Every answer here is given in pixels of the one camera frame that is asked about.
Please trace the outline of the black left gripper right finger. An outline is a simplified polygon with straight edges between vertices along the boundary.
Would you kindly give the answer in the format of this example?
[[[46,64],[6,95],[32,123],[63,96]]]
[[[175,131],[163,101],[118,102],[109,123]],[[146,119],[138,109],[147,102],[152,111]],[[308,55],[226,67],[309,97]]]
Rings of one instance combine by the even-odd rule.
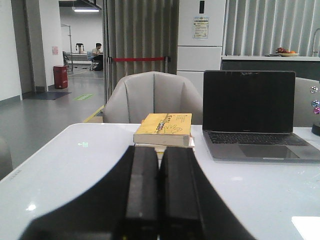
[[[165,150],[159,188],[160,239],[254,239],[211,185],[192,149]]]

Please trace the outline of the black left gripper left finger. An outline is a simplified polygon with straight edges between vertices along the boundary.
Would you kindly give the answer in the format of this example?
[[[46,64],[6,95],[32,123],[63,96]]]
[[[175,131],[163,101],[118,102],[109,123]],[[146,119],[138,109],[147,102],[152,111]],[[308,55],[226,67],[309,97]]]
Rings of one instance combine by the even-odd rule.
[[[22,240],[156,240],[158,158],[129,146],[95,185],[65,205],[34,219]]]

